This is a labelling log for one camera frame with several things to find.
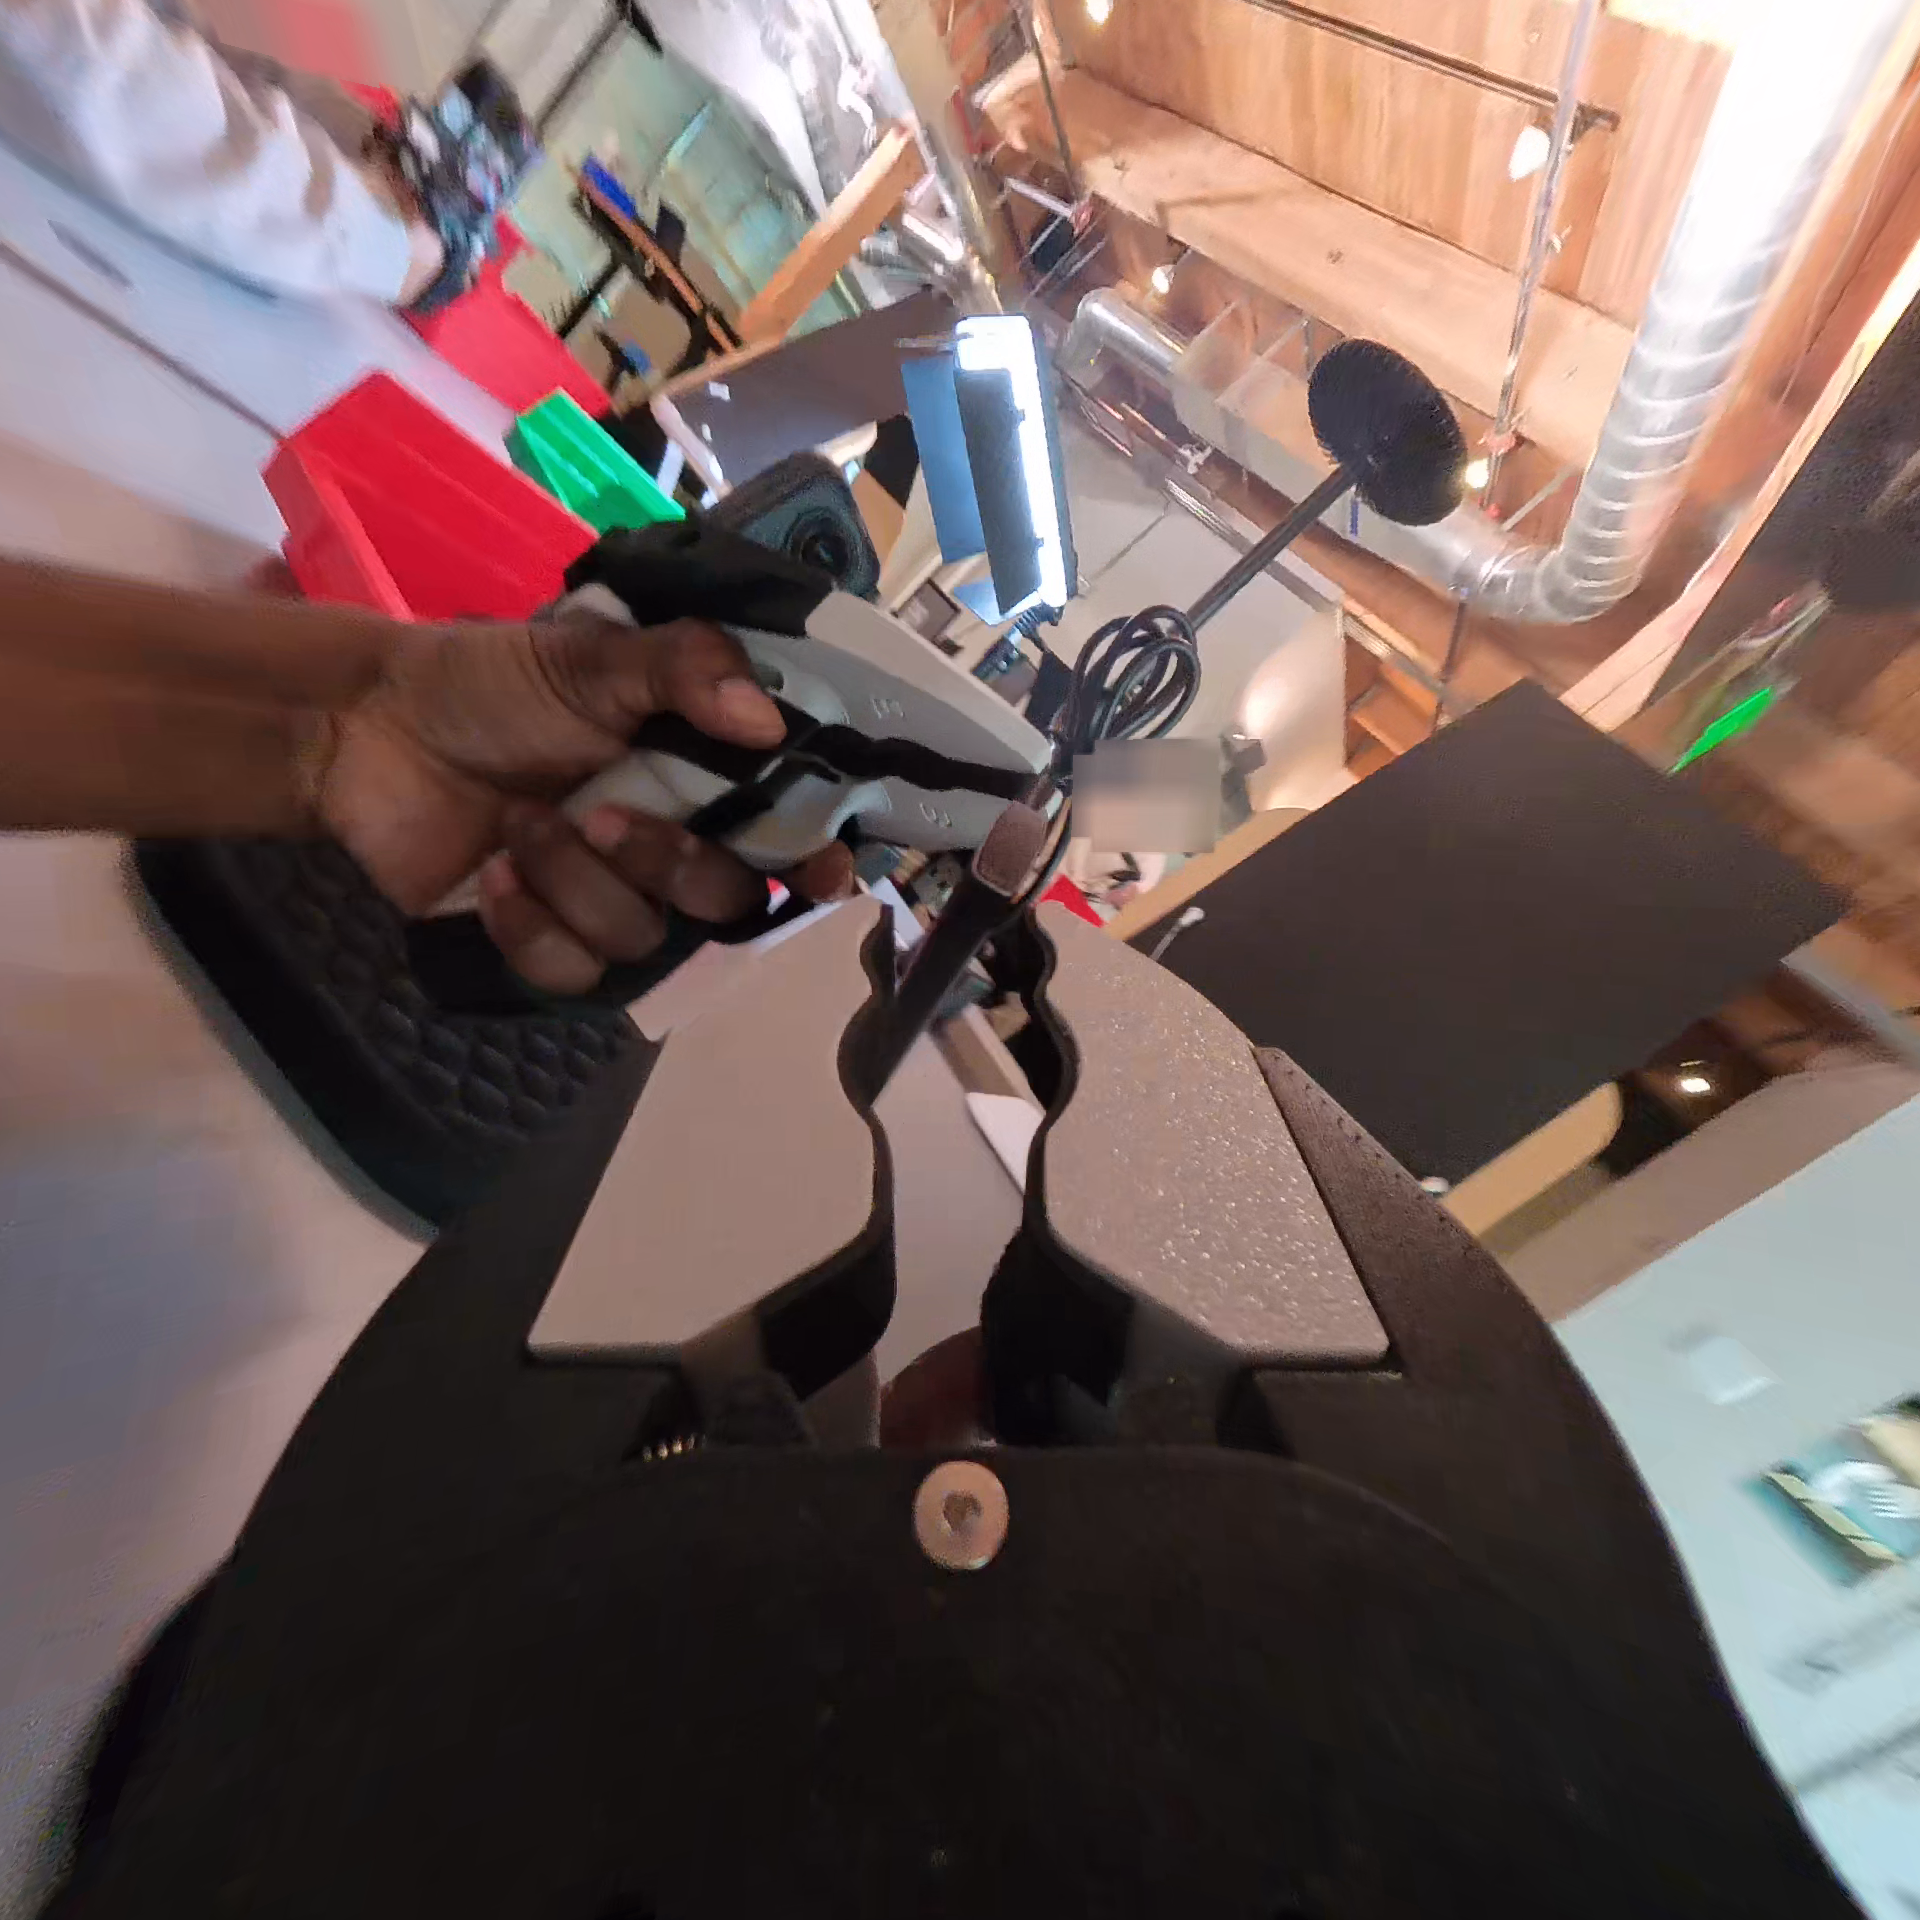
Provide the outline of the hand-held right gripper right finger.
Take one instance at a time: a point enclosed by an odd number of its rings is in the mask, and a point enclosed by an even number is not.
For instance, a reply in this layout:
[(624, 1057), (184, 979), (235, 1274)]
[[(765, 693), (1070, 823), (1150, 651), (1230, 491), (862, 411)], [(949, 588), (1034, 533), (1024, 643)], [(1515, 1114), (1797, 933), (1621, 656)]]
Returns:
[(1004, 1445), (1215, 1445), (1269, 1373), (1367, 1373), (1389, 1332), (1258, 1047), (1059, 906), (1028, 1000), (1053, 1065), (981, 1304)]

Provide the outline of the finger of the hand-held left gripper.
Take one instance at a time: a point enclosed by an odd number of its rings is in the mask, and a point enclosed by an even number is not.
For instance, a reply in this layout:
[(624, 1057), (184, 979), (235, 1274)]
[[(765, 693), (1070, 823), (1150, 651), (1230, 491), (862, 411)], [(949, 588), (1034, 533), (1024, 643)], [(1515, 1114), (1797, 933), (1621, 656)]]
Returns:
[(803, 633), (762, 633), (779, 701), (866, 738), (954, 762), (1039, 776), (1048, 746), (1020, 711), (875, 603), (848, 593), (807, 613)]
[(926, 855), (974, 853), (1014, 802), (1028, 799), (1038, 772), (999, 776), (984, 786), (924, 786), (900, 778), (851, 780), (832, 772), (765, 772), (756, 778), (756, 869), (790, 873), (848, 834), (859, 844)]

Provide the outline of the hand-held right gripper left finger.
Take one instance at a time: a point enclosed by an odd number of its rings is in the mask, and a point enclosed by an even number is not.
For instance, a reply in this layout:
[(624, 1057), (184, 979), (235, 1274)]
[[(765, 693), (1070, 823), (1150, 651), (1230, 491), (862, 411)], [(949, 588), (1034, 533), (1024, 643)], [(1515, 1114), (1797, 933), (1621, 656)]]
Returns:
[(814, 1399), (896, 1305), (894, 1186), (846, 1043), (896, 955), (882, 903), (804, 919), (660, 1043), (528, 1335), (635, 1360), (696, 1397), (774, 1373)]

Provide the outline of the person's left forearm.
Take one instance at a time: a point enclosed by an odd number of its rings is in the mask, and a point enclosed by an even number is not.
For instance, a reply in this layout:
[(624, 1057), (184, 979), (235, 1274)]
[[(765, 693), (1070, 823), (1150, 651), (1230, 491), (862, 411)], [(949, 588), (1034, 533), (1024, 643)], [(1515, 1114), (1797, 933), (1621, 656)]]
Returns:
[(406, 639), (356, 608), (4, 560), (2, 828), (307, 836), (343, 717)]

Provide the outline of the person's left hand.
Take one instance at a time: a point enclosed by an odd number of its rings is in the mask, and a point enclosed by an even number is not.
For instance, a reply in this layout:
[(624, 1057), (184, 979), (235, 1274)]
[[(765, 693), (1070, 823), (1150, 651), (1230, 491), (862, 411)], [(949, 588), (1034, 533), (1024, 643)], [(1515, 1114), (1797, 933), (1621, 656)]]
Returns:
[(398, 631), (371, 687), (316, 722), (295, 788), (398, 911), (469, 880), (509, 972), (582, 995), (659, 955), (672, 921), (724, 928), (770, 900), (768, 879), (679, 823), (626, 802), (565, 813), (659, 715), (756, 756), (783, 744), (740, 644), (695, 619)]

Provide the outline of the green plastic bin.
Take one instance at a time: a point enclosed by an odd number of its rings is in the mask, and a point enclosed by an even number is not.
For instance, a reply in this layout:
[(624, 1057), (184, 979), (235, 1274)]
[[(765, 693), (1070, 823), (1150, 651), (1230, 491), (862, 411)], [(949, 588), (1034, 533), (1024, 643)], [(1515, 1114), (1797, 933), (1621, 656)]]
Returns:
[(567, 391), (519, 415), (503, 445), (525, 479), (600, 538), (685, 520), (680, 503)]

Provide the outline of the brown flat board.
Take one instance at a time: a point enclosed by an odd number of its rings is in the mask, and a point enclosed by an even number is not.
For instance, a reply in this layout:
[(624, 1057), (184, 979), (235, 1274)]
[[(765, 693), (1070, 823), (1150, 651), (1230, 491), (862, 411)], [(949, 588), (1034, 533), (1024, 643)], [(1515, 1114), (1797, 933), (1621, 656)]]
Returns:
[(903, 363), (950, 336), (960, 311), (920, 290), (781, 344), (742, 348), (667, 380), (644, 404), (707, 491), (829, 449), (904, 415)]

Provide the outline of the led light panel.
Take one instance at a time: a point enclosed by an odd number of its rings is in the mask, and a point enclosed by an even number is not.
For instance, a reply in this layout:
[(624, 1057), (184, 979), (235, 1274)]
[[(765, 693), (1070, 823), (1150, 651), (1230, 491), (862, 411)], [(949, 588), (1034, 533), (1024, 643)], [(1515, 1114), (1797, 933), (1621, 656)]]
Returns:
[(942, 563), (984, 563), (963, 602), (997, 624), (1048, 624), (1077, 593), (1052, 373), (1020, 315), (970, 315), (900, 363)]

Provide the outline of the red plastic bin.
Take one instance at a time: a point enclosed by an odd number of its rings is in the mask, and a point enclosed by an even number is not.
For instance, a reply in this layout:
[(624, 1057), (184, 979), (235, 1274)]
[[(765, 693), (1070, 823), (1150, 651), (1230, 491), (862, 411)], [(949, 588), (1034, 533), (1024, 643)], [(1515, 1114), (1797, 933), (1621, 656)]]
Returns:
[(610, 410), (606, 389), (563, 338), (499, 279), (475, 283), (439, 311), (399, 315), (418, 340), (512, 417), (563, 393), (588, 419)]
[(276, 443), (260, 474), (302, 600), (413, 623), (556, 602), (595, 529), (388, 373)]

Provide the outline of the black textured seat cushion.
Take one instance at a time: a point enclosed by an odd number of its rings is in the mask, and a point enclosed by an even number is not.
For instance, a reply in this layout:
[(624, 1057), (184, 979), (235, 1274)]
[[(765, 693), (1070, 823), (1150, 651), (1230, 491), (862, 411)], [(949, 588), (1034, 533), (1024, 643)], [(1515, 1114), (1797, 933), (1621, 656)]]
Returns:
[(326, 841), (147, 836), (130, 860), (229, 1024), (364, 1183), (432, 1231), (648, 1053), (606, 1008), (444, 1012), (405, 916)]

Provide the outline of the black flat board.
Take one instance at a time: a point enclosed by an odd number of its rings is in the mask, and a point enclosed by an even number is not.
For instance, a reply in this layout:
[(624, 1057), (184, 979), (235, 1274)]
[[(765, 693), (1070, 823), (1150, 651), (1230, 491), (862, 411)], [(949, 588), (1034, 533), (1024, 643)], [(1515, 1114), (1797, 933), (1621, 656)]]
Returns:
[(1461, 1184), (1844, 915), (1517, 684), (1133, 938), (1418, 1180)]

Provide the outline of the black round stand base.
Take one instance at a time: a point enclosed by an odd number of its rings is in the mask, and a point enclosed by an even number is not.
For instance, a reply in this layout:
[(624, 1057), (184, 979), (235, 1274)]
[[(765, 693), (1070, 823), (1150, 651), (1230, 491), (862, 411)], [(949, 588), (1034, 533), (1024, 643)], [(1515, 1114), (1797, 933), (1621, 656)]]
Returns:
[(1308, 421), (1331, 474), (1182, 613), (1188, 635), (1348, 497), (1415, 529), (1461, 505), (1467, 450), (1448, 400), (1391, 348), (1344, 340), (1323, 353), (1308, 378)]

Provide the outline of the green exit sign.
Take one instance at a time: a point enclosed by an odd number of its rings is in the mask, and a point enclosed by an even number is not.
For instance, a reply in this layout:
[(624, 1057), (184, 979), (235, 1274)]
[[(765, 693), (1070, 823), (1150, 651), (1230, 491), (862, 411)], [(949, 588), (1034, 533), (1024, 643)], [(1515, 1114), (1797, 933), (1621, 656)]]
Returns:
[(1695, 727), (1691, 738), (1684, 744), (1684, 751), (1680, 751), (1680, 755), (1670, 759), (1666, 770), (1668, 778), (1678, 778), (1688, 767), (1715, 755), (1727, 740), (1752, 730), (1770, 713), (1770, 708), (1776, 706), (1778, 695), (1778, 687), (1758, 684), (1751, 690), (1741, 693), (1738, 700), (1727, 697), (1719, 701), (1716, 711)]

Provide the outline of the wall picture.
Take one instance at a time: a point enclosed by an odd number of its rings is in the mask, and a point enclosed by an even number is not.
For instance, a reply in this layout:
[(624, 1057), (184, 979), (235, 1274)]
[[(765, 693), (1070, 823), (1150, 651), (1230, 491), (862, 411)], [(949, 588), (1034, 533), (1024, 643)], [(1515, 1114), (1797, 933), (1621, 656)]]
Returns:
[(1853, 1586), (1917, 1561), (1917, 1397), (1875, 1408), (1771, 1466), (1760, 1495), (1831, 1580)]

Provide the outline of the silver ventilation duct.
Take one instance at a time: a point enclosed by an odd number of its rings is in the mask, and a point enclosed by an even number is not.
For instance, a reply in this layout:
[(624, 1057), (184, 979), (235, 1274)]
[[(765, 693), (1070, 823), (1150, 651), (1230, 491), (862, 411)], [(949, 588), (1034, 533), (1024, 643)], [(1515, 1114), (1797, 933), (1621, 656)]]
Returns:
[(1269, 490), (1331, 468), (1304, 331), (1395, 348), (1578, 480), (1549, 545), (1456, 508), (1357, 539), (1519, 623), (1638, 588), (1915, 4), (1059, 4), (1094, 201), (1231, 283), (1160, 375)]

